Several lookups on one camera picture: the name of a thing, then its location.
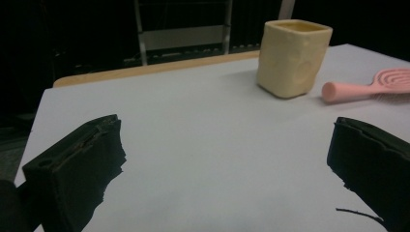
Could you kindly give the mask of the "pink hairbrush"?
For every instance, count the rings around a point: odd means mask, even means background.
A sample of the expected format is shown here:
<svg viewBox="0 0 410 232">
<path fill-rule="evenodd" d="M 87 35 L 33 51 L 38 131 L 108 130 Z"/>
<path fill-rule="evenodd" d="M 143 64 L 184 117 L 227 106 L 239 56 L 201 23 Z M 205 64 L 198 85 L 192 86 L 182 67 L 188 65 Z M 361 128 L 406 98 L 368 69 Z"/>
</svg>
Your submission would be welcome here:
<svg viewBox="0 0 410 232">
<path fill-rule="evenodd" d="M 321 90 L 322 100 L 327 103 L 347 102 L 380 94 L 410 94 L 410 69 L 381 70 L 369 85 L 326 82 Z"/>
</svg>

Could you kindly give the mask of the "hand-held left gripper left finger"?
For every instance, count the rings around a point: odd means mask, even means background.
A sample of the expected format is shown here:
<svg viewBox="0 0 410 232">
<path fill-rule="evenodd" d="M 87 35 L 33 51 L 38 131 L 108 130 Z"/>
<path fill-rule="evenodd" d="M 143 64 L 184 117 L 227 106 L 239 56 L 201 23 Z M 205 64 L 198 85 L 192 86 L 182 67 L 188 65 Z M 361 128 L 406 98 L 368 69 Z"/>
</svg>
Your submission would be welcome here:
<svg viewBox="0 0 410 232">
<path fill-rule="evenodd" d="M 126 154 L 121 120 L 89 121 L 23 165 L 29 226 L 44 232 L 81 232 L 122 173 Z"/>
</svg>

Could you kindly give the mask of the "metal pole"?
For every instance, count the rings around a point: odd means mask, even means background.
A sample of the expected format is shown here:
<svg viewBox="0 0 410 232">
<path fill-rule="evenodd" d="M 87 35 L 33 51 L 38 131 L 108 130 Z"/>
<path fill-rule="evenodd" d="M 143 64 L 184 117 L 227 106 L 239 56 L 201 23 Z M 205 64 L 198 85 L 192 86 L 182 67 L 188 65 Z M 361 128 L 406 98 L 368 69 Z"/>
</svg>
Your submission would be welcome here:
<svg viewBox="0 0 410 232">
<path fill-rule="evenodd" d="M 281 0 L 278 19 L 290 19 L 293 15 L 293 9 L 296 0 Z"/>
</svg>

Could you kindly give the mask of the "wooden table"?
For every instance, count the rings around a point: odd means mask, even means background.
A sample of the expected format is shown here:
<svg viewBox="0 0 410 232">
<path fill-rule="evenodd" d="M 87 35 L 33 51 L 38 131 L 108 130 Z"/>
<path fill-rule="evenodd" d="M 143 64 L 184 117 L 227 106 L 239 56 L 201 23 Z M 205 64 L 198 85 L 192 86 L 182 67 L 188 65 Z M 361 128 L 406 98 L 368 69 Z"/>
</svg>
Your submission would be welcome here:
<svg viewBox="0 0 410 232">
<path fill-rule="evenodd" d="M 227 55 L 218 55 L 197 59 L 189 59 L 183 61 L 161 63 L 155 65 L 141 66 L 141 67 L 132 67 L 120 70 L 112 70 L 106 72 L 93 72 L 85 74 L 77 74 L 67 77 L 62 77 L 56 80 L 53 84 L 54 88 L 66 87 L 84 83 L 99 82 L 104 80 L 125 78 L 131 76 L 138 76 L 150 73 L 163 73 L 176 71 L 181 69 L 196 68 L 202 66 L 215 65 L 226 62 L 234 62 L 245 59 L 257 58 L 259 56 L 259 51 L 247 51 L 240 53 L 233 53 Z"/>
</svg>

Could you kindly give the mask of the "cream square cup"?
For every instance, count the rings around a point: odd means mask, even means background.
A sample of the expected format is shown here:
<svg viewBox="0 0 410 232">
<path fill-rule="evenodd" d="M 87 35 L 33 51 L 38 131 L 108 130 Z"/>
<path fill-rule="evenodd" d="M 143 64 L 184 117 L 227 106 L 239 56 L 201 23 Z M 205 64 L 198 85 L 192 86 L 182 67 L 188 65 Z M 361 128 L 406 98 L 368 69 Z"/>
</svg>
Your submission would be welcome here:
<svg viewBox="0 0 410 232">
<path fill-rule="evenodd" d="M 332 35 L 332 27 L 310 21 L 267 21 L 260 46 L 257 84 L 282 99 L 308 93 Z"/>
</svg>

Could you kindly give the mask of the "metal stand frame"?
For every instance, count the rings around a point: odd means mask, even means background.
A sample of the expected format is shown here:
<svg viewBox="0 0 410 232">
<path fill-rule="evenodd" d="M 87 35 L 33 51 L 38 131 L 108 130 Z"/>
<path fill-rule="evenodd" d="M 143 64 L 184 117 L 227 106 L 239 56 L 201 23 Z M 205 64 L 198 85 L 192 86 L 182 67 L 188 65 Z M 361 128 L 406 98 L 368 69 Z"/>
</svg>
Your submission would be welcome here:
<svg viewBox="0 0 410 232">
<path fill-rule="evenodd" d="M 192 6 L 220 5 L 223 22 L 216 25 L 190 26 L 146 30 L 143 27 L 143 7 L 164 6 L 189 9 Z M 220 45 L 223 54 L 229 53 L 233 0 L 133 0 L 140 61 L 148 65 L 148 52 L 180 47 Z"/>
</svg>

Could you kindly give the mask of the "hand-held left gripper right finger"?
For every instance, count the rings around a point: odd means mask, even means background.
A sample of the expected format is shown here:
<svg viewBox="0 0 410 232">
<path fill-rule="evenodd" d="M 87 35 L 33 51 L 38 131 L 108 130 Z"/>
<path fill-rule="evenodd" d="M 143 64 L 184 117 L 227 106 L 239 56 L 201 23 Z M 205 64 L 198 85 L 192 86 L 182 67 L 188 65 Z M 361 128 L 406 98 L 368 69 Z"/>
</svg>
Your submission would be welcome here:
<svg viewBox="0 0 410 232">
<path fill-rule="evenodd" d="M 389 232 L 410 232 L 410 143 L 371 124 L 339 117 L 327 164 Z"/>
</svg>

